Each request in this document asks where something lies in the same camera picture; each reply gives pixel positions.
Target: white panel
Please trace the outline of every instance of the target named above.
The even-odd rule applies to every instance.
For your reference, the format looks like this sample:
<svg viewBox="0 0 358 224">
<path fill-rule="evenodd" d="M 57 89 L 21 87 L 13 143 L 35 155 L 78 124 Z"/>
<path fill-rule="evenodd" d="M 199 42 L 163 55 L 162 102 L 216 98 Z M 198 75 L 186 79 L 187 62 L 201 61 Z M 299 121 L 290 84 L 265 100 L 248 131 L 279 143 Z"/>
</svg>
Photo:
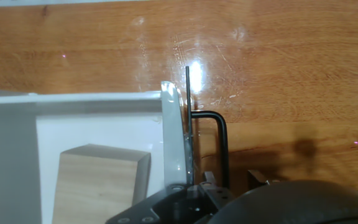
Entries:
<svg viewBox="0 0 358 224">
<path fill-rule="evenodd" d="M 73 4 L 73 3 L 90 3 L 90 2 L 95 3 L 95 2 L 113 2 L 113 1 L 129 1 L 129 0 L 0 0 L 0 6 L 34 6 L 34 5 L 49 5 L 49 4 Z"/>
</svg>

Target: light wood block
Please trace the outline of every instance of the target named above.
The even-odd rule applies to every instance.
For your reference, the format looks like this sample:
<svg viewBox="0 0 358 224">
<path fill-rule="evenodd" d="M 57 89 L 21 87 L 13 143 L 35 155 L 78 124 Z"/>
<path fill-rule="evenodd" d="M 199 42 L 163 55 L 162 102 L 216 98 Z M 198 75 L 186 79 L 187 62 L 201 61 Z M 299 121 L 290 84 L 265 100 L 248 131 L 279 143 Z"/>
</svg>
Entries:
<svg viewBox="0 0 358 224">
<path fill-rule="evenodd" d="M 150 153 L 86 145 L 60 154 L 53 224 L 104 223 L 146 197 Z"/>
</svg>

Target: wood grain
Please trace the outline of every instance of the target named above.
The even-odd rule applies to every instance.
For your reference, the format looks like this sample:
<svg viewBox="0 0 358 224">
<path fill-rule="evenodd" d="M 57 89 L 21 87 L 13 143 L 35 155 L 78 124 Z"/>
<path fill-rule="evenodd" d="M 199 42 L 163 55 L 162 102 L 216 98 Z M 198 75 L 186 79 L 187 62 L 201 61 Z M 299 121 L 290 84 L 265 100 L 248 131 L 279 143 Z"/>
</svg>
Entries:
<svg viewBox="0 0 358 224">
<path fill-rule="evenodd" d="M 228 122 L 232 181 L 260 168 L 358 187 L 358 1 L 0 8 L 3 90 L 184 90 L 185 65 L 195 107 Z M 200 171 L 215 166 L 211 125 L 198 124 Z"/>
</svg>

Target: screw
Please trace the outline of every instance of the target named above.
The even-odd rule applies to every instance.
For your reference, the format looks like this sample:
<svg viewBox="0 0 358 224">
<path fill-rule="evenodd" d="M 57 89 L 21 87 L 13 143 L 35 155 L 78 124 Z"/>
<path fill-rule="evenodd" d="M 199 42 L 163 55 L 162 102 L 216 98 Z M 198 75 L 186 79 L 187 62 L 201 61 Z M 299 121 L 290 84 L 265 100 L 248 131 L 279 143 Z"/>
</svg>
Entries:
<svg viewBox="0 0 358 224">
<path fill-rule="evenodd" d="M 181 190 L 183 189 L 182 186 L 172 186 L 172 190 Z"/>
<path fill-rule="evenodd" d="M 127 223 L 127 222 L 129 222 L 131 219 L 129 219 L 129 218 L 120 218 L 120 219 L 118 219 L 118 223 Z"/>
<path fill-rule="evenodd" d="M 153 217 L 144 217 L 142 218 L 142 222 L 152 222 L 154 220 Z"/>
</svg>

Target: black wire hook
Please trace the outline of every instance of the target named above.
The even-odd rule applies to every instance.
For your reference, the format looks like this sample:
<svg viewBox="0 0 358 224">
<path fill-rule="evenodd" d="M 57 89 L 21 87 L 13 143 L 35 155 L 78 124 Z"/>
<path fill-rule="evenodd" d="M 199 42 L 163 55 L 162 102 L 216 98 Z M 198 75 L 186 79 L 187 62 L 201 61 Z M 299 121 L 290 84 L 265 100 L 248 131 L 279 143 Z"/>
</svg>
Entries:
<svg viewBox="0 0 358 224">
<path fill-rule="evenodd" d="M 219 149 L 221 153 L 221 172 L 222 172 L 222 187 L 230 188 L 229 176 L 229 147 L 227 141 L 227 126 L 221 114 L 215 111 L 192 111 L 190 98 L 190 68 L 186 66 L 186 95 L 187 95 L 187 113 L 188 113 L 188 134 L 191 146 L 191 153 L 193 153 L 193 129 L 191 119 L 213 118 L 218 125 Z"/>
</svg>

